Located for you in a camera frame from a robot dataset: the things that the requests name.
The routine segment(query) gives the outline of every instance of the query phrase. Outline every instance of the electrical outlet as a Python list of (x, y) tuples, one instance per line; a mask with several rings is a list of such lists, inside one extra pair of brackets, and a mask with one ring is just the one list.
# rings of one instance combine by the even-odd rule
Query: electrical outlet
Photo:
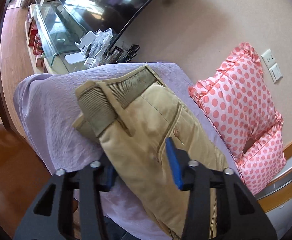
[(262, 54), (262, 58), (268, 69), (276, 63), (275, 56), (270, 49)]

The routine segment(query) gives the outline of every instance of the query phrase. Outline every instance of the elastic waistband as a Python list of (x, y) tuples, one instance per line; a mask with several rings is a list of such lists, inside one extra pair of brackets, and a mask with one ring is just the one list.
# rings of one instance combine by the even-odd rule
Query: elastic waistband
[(78, 87), (78, 104), (96, 137), (118, 118), (129, 130), (129, 117), (125, 117), (122, 110), (154, 82), (165, 86), (160, 77), (144, 65), (122, 77), (87, 81)]

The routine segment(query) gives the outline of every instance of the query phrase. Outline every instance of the television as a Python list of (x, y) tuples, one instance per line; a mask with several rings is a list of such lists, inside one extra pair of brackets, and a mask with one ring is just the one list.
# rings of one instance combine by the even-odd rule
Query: television
[(151, 0), (59, 0), (87, 32), (113, 31), (112, 47), (123, 31)]

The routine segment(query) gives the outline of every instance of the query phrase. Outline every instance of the pink polka dot pillow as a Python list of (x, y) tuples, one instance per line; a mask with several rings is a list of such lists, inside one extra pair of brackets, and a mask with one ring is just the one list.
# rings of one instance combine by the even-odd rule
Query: pink polka dot pillow
[(214, 124), (239, 161), (248, 139), (258, 140), (275, 123), (275, 108), (263, 80), (259, 56), (241, 43), (216, 74), (189, 87), (189, 94)]
[(243, 182), (253, 195), (265, 188), (286, 164), (282, 140), (283, 119), (278, 112), (276, 119), (278, 122), (243, 154), (237, 164)]

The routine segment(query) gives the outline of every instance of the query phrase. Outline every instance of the blue gripper pad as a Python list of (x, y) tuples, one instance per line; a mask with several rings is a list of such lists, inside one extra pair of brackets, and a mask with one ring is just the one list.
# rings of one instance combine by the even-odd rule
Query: blue gripper pad
[(115, 184), (114, 176), (116, 171), (113, 166), (108, 166), (106, 172), (107, 172), (106, 186), (110, 190)]
[(172, 171), (174, 182), (179, 190), (182, 190), (184, 182), (182, 180), (182, 171), (176, 157), (176, 147), (171, 137), (166, 139), (166, 153), (169, 161), (169, 166)]

